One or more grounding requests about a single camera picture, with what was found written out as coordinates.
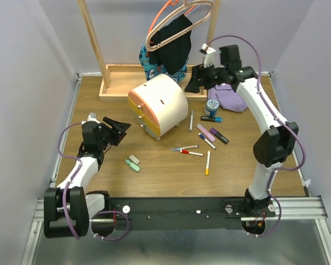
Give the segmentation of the white grey eraser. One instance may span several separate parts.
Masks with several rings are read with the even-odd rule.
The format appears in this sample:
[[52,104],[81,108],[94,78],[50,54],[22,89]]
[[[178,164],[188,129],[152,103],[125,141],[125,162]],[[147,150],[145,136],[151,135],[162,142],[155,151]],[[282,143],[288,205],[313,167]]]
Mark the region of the white grey eraser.
[[129,156],[129,159],[135,163],[135,164],[139,164],[140,163],[140,160],[138,160],[134,155],[130,155]]

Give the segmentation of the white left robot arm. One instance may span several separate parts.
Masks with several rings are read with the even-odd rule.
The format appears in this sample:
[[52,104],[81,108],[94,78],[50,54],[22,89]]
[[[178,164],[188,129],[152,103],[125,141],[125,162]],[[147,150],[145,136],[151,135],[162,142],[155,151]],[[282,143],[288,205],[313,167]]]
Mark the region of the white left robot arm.
[[113,208],[107,191],[86,193],[85,189],[102,167],[105,153],[121,143],[131,125],[107,117],[99,121],[93,113],[75,125],[81,128],[83,138],[77,155],[58,151],[61,157],[74,160],[75,166],[63,182],[44,193],[44,235],[48,239],[80,239],[87,234],[90,219],[95,216],[110,215],[116,222],[121,215],[129,221],[125,213]]

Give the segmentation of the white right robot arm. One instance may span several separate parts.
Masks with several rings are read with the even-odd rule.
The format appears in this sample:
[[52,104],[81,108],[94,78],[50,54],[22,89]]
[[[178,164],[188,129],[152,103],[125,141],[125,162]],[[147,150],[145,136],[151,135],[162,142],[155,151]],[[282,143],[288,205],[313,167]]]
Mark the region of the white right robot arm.
[[191,79],[185,91],[197,93],[200,87],[209,91],[218,84],[228,84],[245,101],[259,126],[261,136],[253,146],[257,167],[242,204],[247,215],[256,216],[270,204],[273,180],[292,154],[298,125],[289,123],[275,108],[254,69],[242,66],[237,45],[220,48],[221,67],[213,65],[215,49],[203,44],[200,52],[204,62],[192,67]]

